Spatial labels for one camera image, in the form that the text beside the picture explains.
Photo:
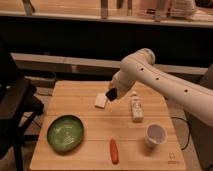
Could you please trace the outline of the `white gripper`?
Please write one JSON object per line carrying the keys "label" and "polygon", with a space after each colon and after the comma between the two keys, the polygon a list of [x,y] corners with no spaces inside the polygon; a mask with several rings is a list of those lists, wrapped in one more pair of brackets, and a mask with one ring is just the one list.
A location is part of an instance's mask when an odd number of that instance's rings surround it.
{"label": "white gripper", "polygon": [[106,97],[110,101],[123,97],[135,84],[135,81],[123,71],[118,71],[109,83],[109,91]]}

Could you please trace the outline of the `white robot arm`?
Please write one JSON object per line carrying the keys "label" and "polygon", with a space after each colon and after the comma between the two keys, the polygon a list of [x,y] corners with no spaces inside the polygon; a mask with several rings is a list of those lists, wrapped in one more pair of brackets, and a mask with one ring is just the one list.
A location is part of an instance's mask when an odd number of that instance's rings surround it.
{"label": "white robot arm", "polygon": [[154,63],[155,54],[148,48],[124,57],[120,70],[112,77],[106,97],[110,101],[120,99],[140,82],[213,127],[213,90],[167,74],[154,67]]}

